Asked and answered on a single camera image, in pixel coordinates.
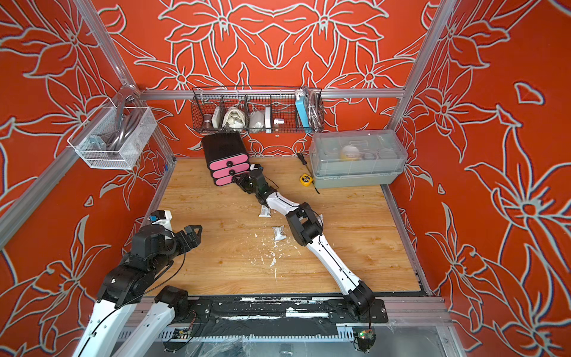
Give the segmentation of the pink drawer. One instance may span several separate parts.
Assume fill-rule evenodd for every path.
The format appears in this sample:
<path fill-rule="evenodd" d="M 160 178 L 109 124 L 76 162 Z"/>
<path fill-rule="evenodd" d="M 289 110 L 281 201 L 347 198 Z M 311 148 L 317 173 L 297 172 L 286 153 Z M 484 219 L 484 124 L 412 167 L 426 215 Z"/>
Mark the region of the pink drawer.
<path fill-rule="evenodd" d="M 250 164 L 245 162 L 238 165 L 234 165 L 232 167 L 225 167 L 221 170 L 216 170 L 213 172 L 213 177 L 216 179 L 220 179 L 226 176 L 233 176 L 237 173 L 241 173 L 244 171 L 248 171 L 250 168 Z"/>
<path fill-rule="evenodd" d="M 214 179 L 214 184 L 220 187 L 232 183 L 233 183 L 233 176 L 223 176 L 221 178 Z"/>
<path fill-rule="evenodd" d="M 209 163 L 208 168 L 212 171 L 222 170 L 224 168 L 233 167 L 247 162 L 249 159 L 246 154 L 239 154 L 235 156 L 230 156 L 227 158 L 222 158 L 220 160 L 215 160 Z"/>

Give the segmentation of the pink bottom drawer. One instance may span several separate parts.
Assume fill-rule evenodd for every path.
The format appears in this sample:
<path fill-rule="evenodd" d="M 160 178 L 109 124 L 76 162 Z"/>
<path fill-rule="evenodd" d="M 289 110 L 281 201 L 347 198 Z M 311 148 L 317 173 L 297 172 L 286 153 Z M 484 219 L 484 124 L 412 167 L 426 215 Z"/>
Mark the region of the pink bottom drawer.
<path fill-rule="evenodd" d="M 221 178 L 214 179 L 214 184 L 220 187 L 232 183 L 233 183 L 233 176 L 223 176 Z"/>

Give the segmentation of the white cookie packet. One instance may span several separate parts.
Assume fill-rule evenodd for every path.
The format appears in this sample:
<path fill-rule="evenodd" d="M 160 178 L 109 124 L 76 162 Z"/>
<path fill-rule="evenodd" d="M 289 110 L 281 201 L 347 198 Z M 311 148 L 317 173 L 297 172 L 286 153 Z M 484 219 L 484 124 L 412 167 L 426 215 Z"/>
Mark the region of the white cookie packet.
<path fill-rule="evenodd" d="M 260 218 L 271 218 L 271 209 L 262 205 L 260 208 L 260 214 L 259 214 Z"/>
<path fill-rule="evenodd" d="M 274 232 L 274 241 L 279 242 L 287 238 L 283 226 L 275 226 L 272 228 Z"/>

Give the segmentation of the black pink drawer cabinet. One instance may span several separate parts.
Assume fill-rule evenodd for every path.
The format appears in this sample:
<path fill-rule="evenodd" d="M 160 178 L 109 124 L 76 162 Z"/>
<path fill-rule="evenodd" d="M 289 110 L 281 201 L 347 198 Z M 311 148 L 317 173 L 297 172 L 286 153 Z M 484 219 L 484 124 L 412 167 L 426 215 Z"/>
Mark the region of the black pink drawer cabinet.
<path fill-rule="evenodd" d="M 245 144 L 238 133 L 216 133 L 206 135 L 202 138 L 202 149 L 205 155 L 207 168 L 209 163 L 215 160 L 239 154 L 248 155 Z M 214 181 L 214 171 L 209 168 L 208 170 L 210 171 L 211 177 Z"/>

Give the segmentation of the pink top drawer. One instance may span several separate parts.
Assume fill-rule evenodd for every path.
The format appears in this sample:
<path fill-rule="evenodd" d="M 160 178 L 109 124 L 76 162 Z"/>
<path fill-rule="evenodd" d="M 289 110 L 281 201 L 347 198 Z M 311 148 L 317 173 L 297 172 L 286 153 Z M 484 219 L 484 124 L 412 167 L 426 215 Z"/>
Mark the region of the pink top drawer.
<path fill-rule="evenodd" d="M 235 156 L 230 156 L 227 158 L 222 158 L 220 160 L 215 160 L 209 163 L 208 168 L 212 171 L 222 170 L 224 168 L 233 167 L 247 162 L 249 159 L 246 154 L 239 154 Z"/>

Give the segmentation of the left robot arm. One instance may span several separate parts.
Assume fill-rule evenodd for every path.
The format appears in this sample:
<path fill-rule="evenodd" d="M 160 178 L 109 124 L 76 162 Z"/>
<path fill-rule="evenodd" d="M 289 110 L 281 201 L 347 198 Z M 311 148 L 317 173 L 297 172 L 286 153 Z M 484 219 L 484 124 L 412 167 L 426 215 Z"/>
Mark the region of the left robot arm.
<path fill-rule="evenodd" d="M 142 227 L 132 239 L 130 252 L 105 276 L 88 325 L 75 356 L 144 356 L 172 322 L 190 316 L 185 290 L 165 286 L 157 294 L 143 321 L 120 347 L 120 333 L 151 285 L 174 263 L 198 247 L 202 226 L 172 232 L 160 224 Z"/>

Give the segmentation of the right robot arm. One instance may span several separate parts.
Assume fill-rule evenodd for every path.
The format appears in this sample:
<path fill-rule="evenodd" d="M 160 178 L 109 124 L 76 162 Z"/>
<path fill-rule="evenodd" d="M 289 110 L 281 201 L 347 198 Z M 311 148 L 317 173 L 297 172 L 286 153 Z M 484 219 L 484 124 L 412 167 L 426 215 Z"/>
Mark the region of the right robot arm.
<path fill-rule="evenodd" d="M 338 285 L 350 311 L 356 317 L 369 315 L 376 297 L 368 285 L 354 274 L 336 254 L 324 235 L 324 221 L 306 203 L 293 202 L 270 186 L 263 167 L 251 165 L 249 171 L 236 174 L 232 182 L 242 191 L 254 194 L 260 205 L 284 215 L 295 241 L 311 251 Z"/>

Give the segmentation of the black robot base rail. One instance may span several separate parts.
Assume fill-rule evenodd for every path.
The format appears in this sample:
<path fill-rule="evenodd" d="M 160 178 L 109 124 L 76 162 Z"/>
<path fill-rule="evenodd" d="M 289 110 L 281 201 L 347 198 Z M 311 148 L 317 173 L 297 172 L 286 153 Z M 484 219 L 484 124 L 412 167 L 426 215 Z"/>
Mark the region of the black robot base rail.
<path fill-rule="evenodd" d="M 335 336 L 338 326 L 368 329 L 389 321 L 385 302 L 373 299 L 364 315 L 341 294 L 203 295 L 189 298 L 190 312 L 169 326 L 190 338 L 226 336 Z"/>

